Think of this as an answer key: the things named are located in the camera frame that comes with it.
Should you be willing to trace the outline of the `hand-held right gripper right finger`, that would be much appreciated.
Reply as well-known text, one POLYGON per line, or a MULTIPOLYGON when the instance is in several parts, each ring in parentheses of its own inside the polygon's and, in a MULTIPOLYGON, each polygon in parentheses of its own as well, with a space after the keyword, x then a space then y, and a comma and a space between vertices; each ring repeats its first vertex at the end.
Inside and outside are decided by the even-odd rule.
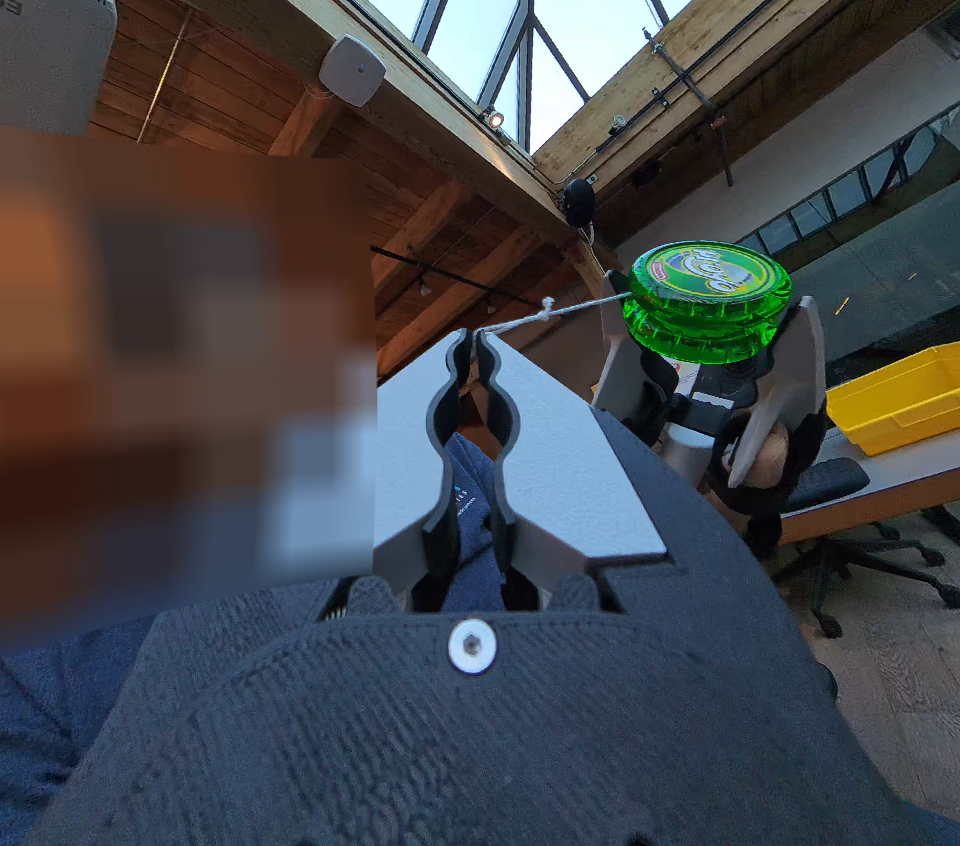
POLYGON ((498 562, 553 595, 569 575, 662 565, 666 542, 594 408, 497 335, 478 333, 495 463, 498 562))

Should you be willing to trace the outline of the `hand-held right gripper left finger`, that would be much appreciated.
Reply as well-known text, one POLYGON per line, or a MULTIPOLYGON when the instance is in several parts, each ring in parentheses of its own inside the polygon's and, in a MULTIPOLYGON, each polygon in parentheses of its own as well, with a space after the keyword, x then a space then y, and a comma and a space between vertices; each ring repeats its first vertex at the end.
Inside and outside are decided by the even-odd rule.
POLYGON ((459 329, 377 391, 375 574, 411 612, 441 612, 461 560, 455 469, 473 335, 459 329))

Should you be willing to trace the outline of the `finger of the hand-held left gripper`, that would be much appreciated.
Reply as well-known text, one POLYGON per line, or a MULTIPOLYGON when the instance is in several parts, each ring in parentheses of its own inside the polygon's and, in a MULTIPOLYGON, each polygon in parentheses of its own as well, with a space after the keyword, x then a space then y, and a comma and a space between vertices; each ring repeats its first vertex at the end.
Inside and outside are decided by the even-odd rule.
POLYGON ((765 348, 766 372, 753 381, 751 399, 733 412, 745 419, 735 438, 727 484, 739 488, 746 480, 767 438, 778 427, 795 433, 826 401, 825 338, 817 304, 802 296, 790 308, 765 348))
POLYGON ((601 297, 606 361, 592 407, 619 421, 642 443, 673 443, 672 423, 679 376, 665 358, 639 344, 623 318, 623 300, 629 281, 622 273, 606 273, 601 297))

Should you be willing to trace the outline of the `green transparent yoyo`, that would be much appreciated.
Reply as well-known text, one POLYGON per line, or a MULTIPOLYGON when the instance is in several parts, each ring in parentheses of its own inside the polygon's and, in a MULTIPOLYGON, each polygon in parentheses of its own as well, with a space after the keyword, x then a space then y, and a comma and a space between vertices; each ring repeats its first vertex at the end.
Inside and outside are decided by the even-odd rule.
POLYGON ((748 360, 774 339, 793 293, 769 256, 742 245, 660 245, 630 266, 623 320, 643 348, 698 365, 748 360))

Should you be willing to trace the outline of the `person's left hand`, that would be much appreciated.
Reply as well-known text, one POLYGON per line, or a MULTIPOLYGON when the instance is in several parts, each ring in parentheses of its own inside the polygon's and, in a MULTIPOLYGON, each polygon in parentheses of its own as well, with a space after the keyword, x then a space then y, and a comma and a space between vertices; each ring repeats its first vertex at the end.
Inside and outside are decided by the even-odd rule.
POLYGON ((747 485, 762 490, 776 487, 784 476, 788 453, 788 430, 778 424, 766 436, 755 457, 747 476, 747 485))

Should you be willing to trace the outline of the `yellow plastic bin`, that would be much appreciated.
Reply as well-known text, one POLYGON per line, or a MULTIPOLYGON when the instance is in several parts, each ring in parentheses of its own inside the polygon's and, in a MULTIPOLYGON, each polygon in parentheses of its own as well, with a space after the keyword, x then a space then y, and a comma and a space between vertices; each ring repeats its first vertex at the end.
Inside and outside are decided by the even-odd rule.
POLYGON ((826 392, 846 439, 877 456, 959 426, 959 343, 927 348, 826 392))

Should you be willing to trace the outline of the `white table with wooden edge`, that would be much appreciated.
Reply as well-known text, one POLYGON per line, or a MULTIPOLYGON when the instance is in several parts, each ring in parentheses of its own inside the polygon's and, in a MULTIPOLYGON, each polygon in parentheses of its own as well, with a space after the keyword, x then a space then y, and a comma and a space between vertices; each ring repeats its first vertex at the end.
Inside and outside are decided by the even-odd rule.
POLYGON ((851 458, 870 478, 855 494, 782 519, 781 545, 815 540, 847 529, 959 499, 959 431, 869 457, 836 428, 826 433, 819 461, 851 458))

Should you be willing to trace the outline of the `black office chair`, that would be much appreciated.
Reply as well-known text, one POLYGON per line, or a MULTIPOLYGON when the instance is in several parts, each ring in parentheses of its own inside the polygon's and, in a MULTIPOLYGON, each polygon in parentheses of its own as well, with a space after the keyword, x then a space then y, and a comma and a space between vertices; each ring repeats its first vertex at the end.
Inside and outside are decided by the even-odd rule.
MULTIPOLYGON (((794 492, 786 502, 788 513, 803 512, 816 505, 843 499, 869 486, 870 477, 854 459, 841 457, 815 463, 798 480, 794 492)), ((886 573, 929 585, 951 610, 959 608, 959 590, 915 568, 892 563, 882 552, 912 549, 920 553, 928 566, 942 566, 945 558, 938 550, 917 540, 902 540, 896 530, 882 532, 879 540, 836 540, 820 537, 813 546, 784 568, 772 575, 772 582, 785 586, 789 580, 806 573, 814 574, 810 598, 810 612, 815 616, 822 634, 827 638, 843 635, 839 621, 823 610, 831 576, 849 579, 851 565, 874 572, 886 573)))

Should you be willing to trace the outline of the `black round ceiling speaker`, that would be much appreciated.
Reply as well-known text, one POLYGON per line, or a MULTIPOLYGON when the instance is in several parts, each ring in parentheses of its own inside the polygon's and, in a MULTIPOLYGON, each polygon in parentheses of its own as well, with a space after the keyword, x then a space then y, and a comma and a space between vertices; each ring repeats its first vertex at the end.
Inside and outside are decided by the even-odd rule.
POLYGON ((593 224, 596 194, 594 186, 588 180, 570 180, 560 193, 559 204, 570 228, 588 229, 593 224))

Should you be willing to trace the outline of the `black conduit pipe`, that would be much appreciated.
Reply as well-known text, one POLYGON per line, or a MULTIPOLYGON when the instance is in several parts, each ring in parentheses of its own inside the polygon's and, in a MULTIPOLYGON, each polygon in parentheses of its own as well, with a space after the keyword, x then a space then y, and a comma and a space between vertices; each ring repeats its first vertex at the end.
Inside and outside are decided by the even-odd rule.
POLYGON ((698 84, 744 49, 792 0, 693 0, 641 48, 534 157, 558 185, 596 173, 698 84))

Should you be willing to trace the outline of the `white square access point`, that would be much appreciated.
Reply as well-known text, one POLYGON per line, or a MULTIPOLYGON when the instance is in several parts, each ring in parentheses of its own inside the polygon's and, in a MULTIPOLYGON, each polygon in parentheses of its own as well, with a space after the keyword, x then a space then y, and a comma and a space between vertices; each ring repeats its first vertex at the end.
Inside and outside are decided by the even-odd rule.
POLYGON ((319 84, 354 108, 365 107, 385 77, 384 62, 366 43, 350 35, 334 41, 318 70, 319 84))

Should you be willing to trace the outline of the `person's blue sweater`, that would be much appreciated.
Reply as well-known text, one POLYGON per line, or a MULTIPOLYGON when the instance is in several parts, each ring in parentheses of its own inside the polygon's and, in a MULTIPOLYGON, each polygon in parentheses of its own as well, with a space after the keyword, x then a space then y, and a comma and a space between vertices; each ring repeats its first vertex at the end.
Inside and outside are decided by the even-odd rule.
MULTIPOLYGON (((486 525, 495 464, 456 433, 445 447, 453 468, 460 564, 440 593, 441 612, 502 612, 503 583, 486 525)), ((237 612, 246 597, 203 603, 74 636, 1 661, 1 843, 22 844, 69 776, 81 764, 121 697, 145 641, 156 653, 148 674, 146 711, 169 722, 186 698, 249 653, 247 629, 223 639, 207 618, 220 607, 237 612)))

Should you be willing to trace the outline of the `white ceiling projector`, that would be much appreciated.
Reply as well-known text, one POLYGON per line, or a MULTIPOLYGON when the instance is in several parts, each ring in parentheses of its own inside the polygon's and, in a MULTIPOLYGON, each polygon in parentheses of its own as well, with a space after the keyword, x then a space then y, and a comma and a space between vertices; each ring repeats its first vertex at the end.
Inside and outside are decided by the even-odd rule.
POLYGON ((1 0, 1 125, 86 134, 116 26, 115 0, 1 0))

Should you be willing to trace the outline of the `black track light rail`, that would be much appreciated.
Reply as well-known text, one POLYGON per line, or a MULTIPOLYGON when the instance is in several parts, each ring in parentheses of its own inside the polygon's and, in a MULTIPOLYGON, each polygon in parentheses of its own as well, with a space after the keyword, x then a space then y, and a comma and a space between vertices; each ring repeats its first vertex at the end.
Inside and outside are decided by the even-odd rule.
POLYGON ((370 245, 368 249, 371 253, 373 253, 376 256, 389 259, 395 263, 400 263, 402 265, 413 267, 419 270, 419 272, 422 274, 432 274, 435 276, 440 276, 452 282, 476 289, 487 296, 497 296, 500 298, 504 298, 506 300, 519 302, 521 305, 526 306, 528 308, 538 308, 534 300, 526 300, 519 295, 513 294, 499 287, 477 282, 468 277, 451 273, 450 271, 442 269, 435 264, 425 263, 420 260, 410 258, 408 256, 400 255, 396 252, 385 250, 375 245, 370 245))

